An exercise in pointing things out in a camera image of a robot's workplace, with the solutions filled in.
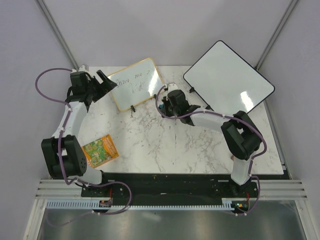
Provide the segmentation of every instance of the whiteboard frame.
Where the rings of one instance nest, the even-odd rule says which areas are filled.
[[[154,61],[151,57],[147,57],[147,58],[145,58],[145,59],[143,59],[143,60],[141,60],[141,61],[138,61],[138,62],[136,62],[136,63],[134,63],[134,64],[132,64],[132,65],[130,65],[130,66],[126,66],[125,68],[122,68],[122,69],[119,70],[119,71],[116,71],[116,72],[114,72],[114,73],[111,73],[110,75],[108,75],[108,78],[110,78],[110,77],[111,77],[112,75],[114,75],[114,74],[117,74],[117,73],[119,73],[119,72],[121,72],[121,71],[123,71],[123,70],[126,70],[126,69],[128,69],[128,68],[131,68],[131,67],[133,67],[133,66],[135,66],[135,65],[137,65],[137,64],[140,64],[140,63],[142,63],[142,62],[144,62],[144,61],[146,61],[146,60],[151,60],[151,61],[152,61],[153,65],[154,65],[154,68],[155,68],[155,70],[156,70],[156,73],[158,74],[158,76],[159,76],[159,78],[160,78],[160,81],[162,82],[162,84],[165,84],[164,80],[163,80],[162,77],[161,77],[161,74],[160,74],[159,71],[158,71],[158,67],[157,67],[157,65],[155,64],[155,61]],[[118,104],[116,98],[115,98],[114,95],[112,94],[112,91],[111,91],[111,95],[112,95],[112,98],[113,98],[113,100],[114,100],[114,102],[115,102],[115,104],[116,104],[116,106],[117,106],[117,108],[119,109],[120,112],[125,112],[125,111],[128,111],[129,109],[131,109],[131,107],[128,107],[128,108],[126,108],[126,109],[120,109],[119,104]],[[132,105],[132,106],[135,107],[135,106],[137,106],[137,105],[139,105],[139,104],[142,104],[143,102],[145,102],[145,101],[147,101],[147,100],[149,100],[149,99],[152,99],[153,97],[154,97],[154,96],[148,97],[148,98],[144,99],[143,101],[140,101],[140,102],[138,102],[137,104]]]
[[[273,94],[276,90],[275,85],[273,85],[268,79],[266,79],[259,71],[257,71],[257,69],[255,69],[252,65],[250,65],[250,63],[248,63],[245,59],[243,59],[243,57],[241,57],[238,53],[236,53],[228,44],[226,44],[224,41],[222,40],[218,40],[216,41],[184,74],[183,74],[183,79],[185,80],[185,82],[191,87],[193,88],[193,86],[186,80],[185,75],[187,72],[189,72],[190,69],[193,68],[194,65],[197,64],[197,62],[202,59],[202,57],[204,55],[207,54],[207,52],[209,52],[217,43],[222,42],[223,44],[225,44],[232,52],[234,52],[239,58],[241,58],[249,67],[251,67],[257,74],[259,74],[263,79],[265,79],[271,86],[273,86],[273,91],[267,95],[265,98],[262,99],[262,101],[260,101],[258,104],[256,104],[250,111],[248,111],[247,113],[250,113],[253,109],[256,108],[256,106],[258,106],[259,104],[261,104],[264,100],[266,100],[271,94]],[[214,109],[212,109],[212,107],[210,106],[210,104],[208,104],[206,102],[206,100],[197,92],[197,90],[194,88],[194,91],[207,105],[207,108],[211,109],[212,111],[215,111]]]

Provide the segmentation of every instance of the whiteboard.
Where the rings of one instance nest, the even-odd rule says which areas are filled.
[[[191,66],[218,40],[257,64],[291,0],[44,1],[79,65]]]
[[[183,76],[215,111],[250,112],[275,87],[223,41],[216,42]]]
[[[121,69],[108,78],[117,84],[111,94],[121,112],[153,98],[164,85],[150,57]]]

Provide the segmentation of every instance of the marble tabletop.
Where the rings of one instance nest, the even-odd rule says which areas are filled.
[[[101,69],[110,75],[124,67],[90,67],[91,73]],[[176,83],[184,91],[190,104],[206,104],[194,92],[183,74],[189,66],[159,66],[165,83]],[[149,99],[131,110],[120,112],[107,94],[90,106],[84,118],[78,141],[88,144],[110,134],[119,157],[97,169],[116,173],[176,173],[229,174],[233,161],[222,133],[199,126],[189,126],[180,120],[164,119],[155,108],[155,99]],[[261,131],[267,143],[267,152],[254,160],[253,174],[283,174],[282,165],[263,103],[249,116]]]

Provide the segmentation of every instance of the robotic arm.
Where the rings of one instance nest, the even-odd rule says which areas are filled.
[[[71,108],[68,105],[65,106],[58,129],[51,138],[44,139],[41,143],[44,159],[53,179],[64,179],[59,161],[59,157],[62,157],[67,177],[77,176],[92,184],[101,184],[103,181],[101,171],[87,166],[85,154],[77,140],[81,123],[89,111],[91,103],[98,101],[117,86],[101,70],[96,73],[102,82],[99,82],[94,76],[92,77],[85,69],[72,71],[70,74],[71,87],[65,100]],[[62,156],[59,156],[58,140],[61,130],[64,132],[61,138]]]
[[[159,108],[167,117],[184,116],[194,111],[212,112],[205,108],[200,108],[198,105],[189,105],[184,92],[178,89],[174,83],[167,86],[167,96],[163,97],[162,102],[163,104]],[[245,121],[259,132],[244,111],[237,112],[234,117]],[[222,132],[227,146],[234,156],[231,179],[240,186],[249,180],[252,167],[251,158],[259,149],[262,140],[248,126],[236,120],[227,120],[212,114],[192,114],[180,120],[184,124]]]

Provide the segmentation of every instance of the small whiteboard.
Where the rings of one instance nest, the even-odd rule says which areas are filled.
[[[223,41],[217,41],[183,76],[213,111],[250,112],[275,87]]]
[[[108,76],[118,86],[111,92],[121,112],[152,98],[164,85],[152,58],[146,58]]]

